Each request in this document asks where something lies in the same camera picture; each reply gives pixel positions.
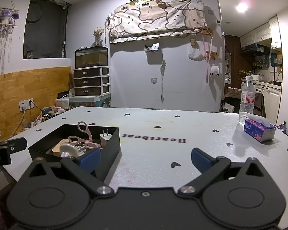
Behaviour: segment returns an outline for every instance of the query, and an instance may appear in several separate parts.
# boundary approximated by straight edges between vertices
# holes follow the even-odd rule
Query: wooden wall panel
[[[0,131],[6,140],[19,123],[23,113],[18,102],[33,98],[39,108],[55,105],[59,92],[72,86],[71,68],[55,67],[0,75]],[[35,106],[25,112],[24,122],[40,114]]]
[[[227,93],[227,88],[241,89],[241,79],[239,80],[238,70],[246,72],[252,71],[253,60],[247,55],[241,54],[240,37],[225,35],[225,52],[232,54],[232,83],[225,84],[224,94]]]

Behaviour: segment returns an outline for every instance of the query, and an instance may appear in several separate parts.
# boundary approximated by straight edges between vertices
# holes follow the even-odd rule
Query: kitchen counter
[[[279,85],[274,85],[274,84],[270,84],[270,83],[267,83],[267,82],[260,82],[260,81],[255,81],[253,80],[253,83],[254,84],[257,84],[257,85],[264,85],[264,86],[269,86],[269,87],[272,87],[274,89],[278,89],[278,90],[281,90],[282,87],[279,86]]]

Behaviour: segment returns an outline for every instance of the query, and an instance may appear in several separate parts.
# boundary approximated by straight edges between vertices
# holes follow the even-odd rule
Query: bottle label
[[[242,91],[241,102],[244,102],[247,104],[254,104],[255,103],[255,93]]]

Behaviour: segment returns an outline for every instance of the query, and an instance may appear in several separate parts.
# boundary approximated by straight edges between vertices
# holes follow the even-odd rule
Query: table
[[[119,128],[121,155],[116,160],[117,167],[113,166],[105,181],[115,190],[123,186],[174,187],[177,191],[200,175],[191,163],[194,147],[212,157],[226,156],[232,162],[258,158],[286,198],[286,210],[279,227],[288,227],[288,136],[279,129],[273,141],[261,144],[237,124],[238,114],[77,107],[16,137],[25,137],[30,147],[63,123],[79,121]],[[28,149],[12,154],[11,160],[12,164],[5,169],[19,180],[31,163]],[[172,162],[181,166],[171,168]]]

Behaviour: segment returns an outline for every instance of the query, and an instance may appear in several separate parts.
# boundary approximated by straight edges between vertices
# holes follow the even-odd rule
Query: fish tank
[[[102,46],[88,47],[75,51],[75,68],[107,66],[108,48]]]

